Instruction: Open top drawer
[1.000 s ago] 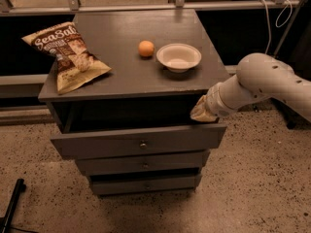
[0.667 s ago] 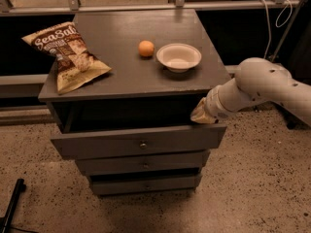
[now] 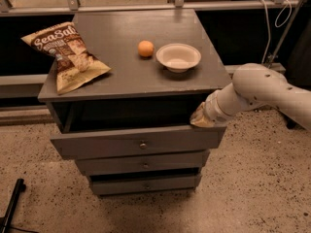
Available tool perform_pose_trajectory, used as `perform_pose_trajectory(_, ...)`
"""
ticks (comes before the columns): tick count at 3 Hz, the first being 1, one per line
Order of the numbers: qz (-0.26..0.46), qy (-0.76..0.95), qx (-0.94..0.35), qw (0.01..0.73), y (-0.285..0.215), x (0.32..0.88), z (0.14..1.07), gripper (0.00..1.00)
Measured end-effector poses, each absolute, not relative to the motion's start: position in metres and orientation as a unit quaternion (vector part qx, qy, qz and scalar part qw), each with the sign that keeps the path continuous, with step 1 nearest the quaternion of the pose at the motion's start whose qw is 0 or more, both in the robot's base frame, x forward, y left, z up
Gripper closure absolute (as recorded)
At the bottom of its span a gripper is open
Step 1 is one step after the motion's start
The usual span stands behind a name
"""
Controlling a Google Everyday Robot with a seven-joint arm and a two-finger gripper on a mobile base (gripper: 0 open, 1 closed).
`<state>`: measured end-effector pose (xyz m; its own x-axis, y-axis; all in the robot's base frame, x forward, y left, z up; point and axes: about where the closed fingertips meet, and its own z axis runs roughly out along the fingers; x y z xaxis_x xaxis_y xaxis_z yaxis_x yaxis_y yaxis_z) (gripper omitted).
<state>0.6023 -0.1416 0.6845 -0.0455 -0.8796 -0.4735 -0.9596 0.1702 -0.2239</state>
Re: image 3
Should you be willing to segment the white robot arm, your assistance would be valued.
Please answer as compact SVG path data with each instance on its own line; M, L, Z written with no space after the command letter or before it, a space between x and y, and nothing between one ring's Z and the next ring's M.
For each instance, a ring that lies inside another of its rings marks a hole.
M236 114L265 105L311 130L311 92L255 63L237 68L231 83L210 94L191 115L190 123L197 127L224 126Z

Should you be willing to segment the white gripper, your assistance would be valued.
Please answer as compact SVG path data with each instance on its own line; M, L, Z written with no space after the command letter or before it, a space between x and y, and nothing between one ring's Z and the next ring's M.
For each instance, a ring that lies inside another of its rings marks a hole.
M233 116L227 115L222 111L218 103L218 93L216 90L209 94L194 111L193 116L190 118L190 124L196 127L208 128L213 126L225 126Z

